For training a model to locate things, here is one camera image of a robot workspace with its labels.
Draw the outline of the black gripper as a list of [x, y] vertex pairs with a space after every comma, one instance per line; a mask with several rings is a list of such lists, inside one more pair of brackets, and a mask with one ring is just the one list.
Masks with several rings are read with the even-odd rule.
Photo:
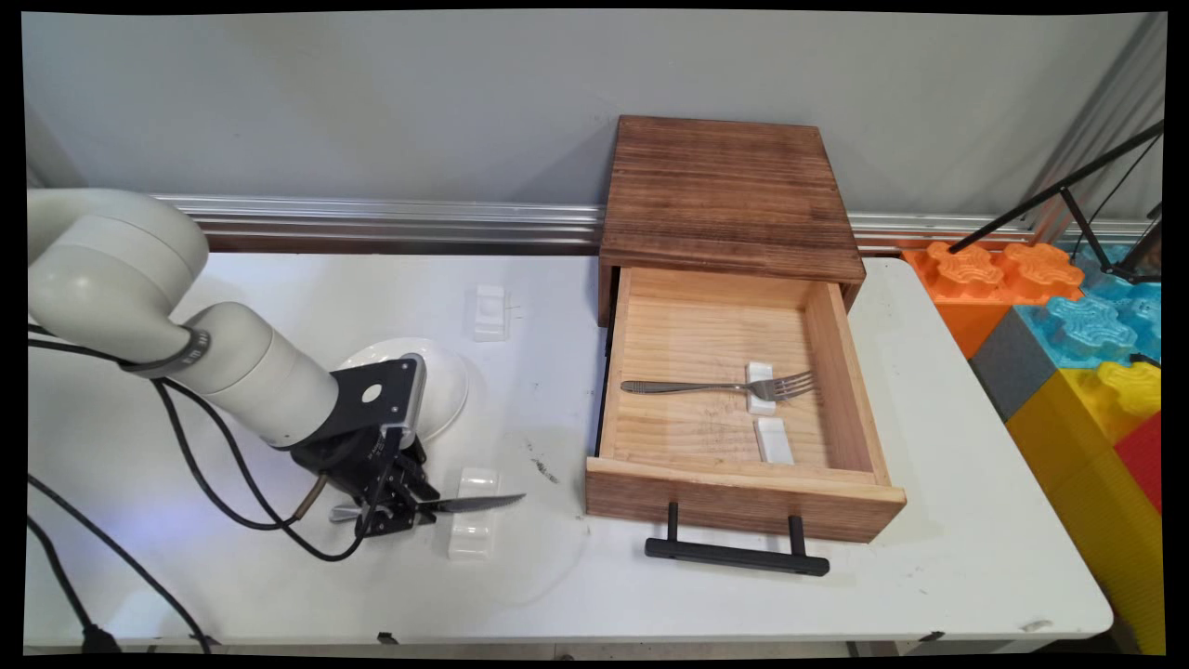
[[402, 427], [366, 427], [331, 438], [292, 446], [292, 460], [360, 503], [354, 534], [361, 538], [390, 536], [435, 522], [421, 509], [440, 500], [424, 473], [427, 454], [416, 433]]

